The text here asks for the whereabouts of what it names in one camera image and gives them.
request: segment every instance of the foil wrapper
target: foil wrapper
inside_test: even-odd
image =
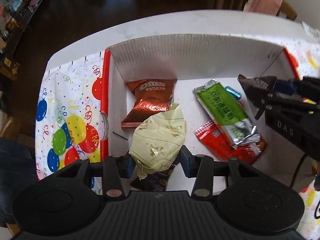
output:
[[[133,133],[129,154],[137,164],[140,179],[167,170],[177,157],[186,136],[187,125],[180,105],[150,116]]]
[[[233,148],[260,141],[257,127],[216,79],[195,88],[194,94],[211,119],[226,134]]]
[[[135,95],[133,109],[121,122],[122,129],[137,128],[153,114],[169,111],[176,79],[141,79],[125,84]]]

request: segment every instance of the confetti pattern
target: confetti pattern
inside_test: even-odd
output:
[[[317,240],[320,239],[320,219],[315,219],[314,214],[318,202],[320,201],[320,192],[314,188],[314,180],[300,192],[300,196],[304,202],[304,214],[298,225],[297,232],[299,232],[305,239]]]
[[[233,35],[260,41],[268,41],[286,47],[290,57],[295,61],[295,69],[303,76],[320,77],[320,44],[309,43],[294,38],[265,35]]]
[[[104,52],[46,71],[36,113],[36,169],[43,179],[78,160],[100,161]],[[101,178],[92,190],[101,193]]]

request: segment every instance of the balloon print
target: balloon print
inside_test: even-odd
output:
[[[64,131],[64,133],[65,133],[65,135],[66,135],[66,138],[67,138],[66,148],[68,149],[68,148],[72,145],[72,140],[71,140],[71,137],[70,137],[70,134],[69,134],[69,130],[68,130],[67,123],[64,123],[64,124],[61,126],[61,129]]]
[[[67,138],[64,131],[60,128],[58,129],[52,137],[52,147],[54,153],[58,156],[64,154],[67,146]]]
[[[82,143],[79,143],[79,147],[85,153],[93,153],[99,144],[99,135],[97,130],[92,126],[87,124],[85,127],[86,136]]]
[[[96,149],[93,153],[88,155],[88,159],[91,163],[98,163],[100,162],[100,150]]]
[[[42,119],[44,119],[46,113],[47,113],[47,102],[44,99],[42,99],[38,103],[36,120],[40,122]]]
[[[73,144],[79,144],[84,141],[86,131],[83,119],[75,114],[66,119],[66,124]]]
[[[54,153],[53,149],[51,149],[48,153],[47,164],[48,164],[49,170],[52,172],[57,171],[59,168],[59,165],[60,165],[59,156]]]
[[[60,160],[60,165],[59,165],[58,171],[61,170],[62,168],[64,168],[64,159]]]
[[[97,99],[102,98],[102,78],[98,78],[92,85],[92,95]]]
[[[79,159],[79,155],[77,150],[74,147],[71,147],[67,153],[66,157],[64,158],[64,165],[67,166],[68,164],[76,161]]]

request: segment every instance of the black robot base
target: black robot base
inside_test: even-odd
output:
[[[215,162],[185,146],[178,158],[186,177],[196,177],[191,196],[125,196],[120,178],[130,178],[135,167],[129,154],[103,163],[77,160],[17,196],[12,209],[22,230],[14,239],[303,239],[295,229],[304,204],[289,187],[236,158]],[[227,187],[217,196],[214,176],[226,177]],[[103,178],[103,196],[89,188],[91,177]]]

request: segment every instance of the red balloon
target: red balloon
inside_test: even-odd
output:
[[[68,164],[75,162],[78,159],[79,159],[78,152],[72,146],[66,153],[66,157],[64,158],[64,165],[67,166]]]
[[[102,98],[102,78],[98,78],[92,85],[92,95],[97,99]]]
[[[85,129],[86,136],[84,141],[79,143],[79,147],[85,153],[93,153],[99,145],[99,134],[92,125],[87,124]]]

